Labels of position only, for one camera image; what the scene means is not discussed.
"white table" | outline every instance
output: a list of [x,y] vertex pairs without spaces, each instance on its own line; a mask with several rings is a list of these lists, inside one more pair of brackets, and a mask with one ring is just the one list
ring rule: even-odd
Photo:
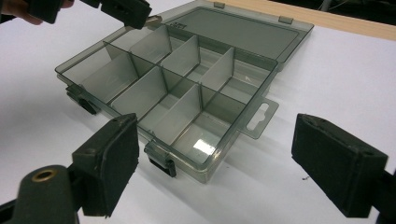
[[[187,0],[151,0],[153,14]],[[72,102],[54,68],[122,26],[76,2],[54,25],[0,26],[0,203],[15,199],[34,169],[68,166],[71,153],[106,122]],[[262,137],[240,135],[208,184],[165,175],[141,144],[139,166],[113,216],[89,223],[375,223],[345,218],[291,158],[297,113],[325,118],[389,155],[396,169],[396,42],[315,27],[277,75],[280,104]]]

